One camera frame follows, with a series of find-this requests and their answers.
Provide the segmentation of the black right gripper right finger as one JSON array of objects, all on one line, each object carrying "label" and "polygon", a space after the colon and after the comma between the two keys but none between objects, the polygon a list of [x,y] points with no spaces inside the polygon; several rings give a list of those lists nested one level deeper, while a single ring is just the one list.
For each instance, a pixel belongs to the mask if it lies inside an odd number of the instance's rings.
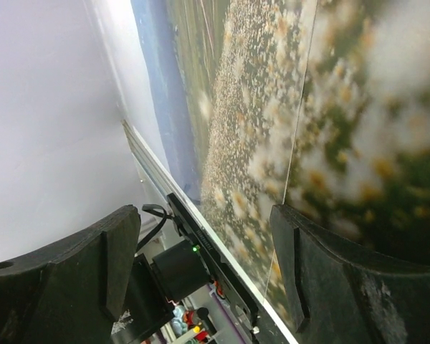
[{"label": "black right gripper right finger", "polygon": [[370,250],[279,204],[269,216],[299,343],[430,343],[430,267]]}]

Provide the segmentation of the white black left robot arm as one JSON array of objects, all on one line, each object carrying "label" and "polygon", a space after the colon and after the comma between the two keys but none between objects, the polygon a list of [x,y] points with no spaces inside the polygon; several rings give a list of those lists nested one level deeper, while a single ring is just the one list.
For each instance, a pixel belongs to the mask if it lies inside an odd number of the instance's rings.
[{"label": "white black left robot arm", "polygon": [[211,276],[189,240],[147,260],[136,254],[128,283],[123,314],[113,325],[111,343],[141,343],[173,318],[177,302],[211,281]]}]

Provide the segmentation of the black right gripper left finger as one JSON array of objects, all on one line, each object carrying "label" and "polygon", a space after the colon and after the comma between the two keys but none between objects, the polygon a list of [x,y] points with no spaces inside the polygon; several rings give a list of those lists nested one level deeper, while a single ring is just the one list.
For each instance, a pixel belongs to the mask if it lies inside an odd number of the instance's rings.
[{"label": "black right gripper left finger", "polygon": [[0,262],[0,343],[109,343],[140,215],[122,206],[93,225]]}]

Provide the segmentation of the flower field photo print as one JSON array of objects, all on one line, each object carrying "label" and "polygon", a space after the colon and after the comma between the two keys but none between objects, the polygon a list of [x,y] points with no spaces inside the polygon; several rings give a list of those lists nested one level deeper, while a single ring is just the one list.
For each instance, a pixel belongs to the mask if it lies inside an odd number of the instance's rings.
[{"label": "flower field photo print", "polygon": [[318,2],[94,2],[126,120],[285,321],[269,214],[286,204]]}]

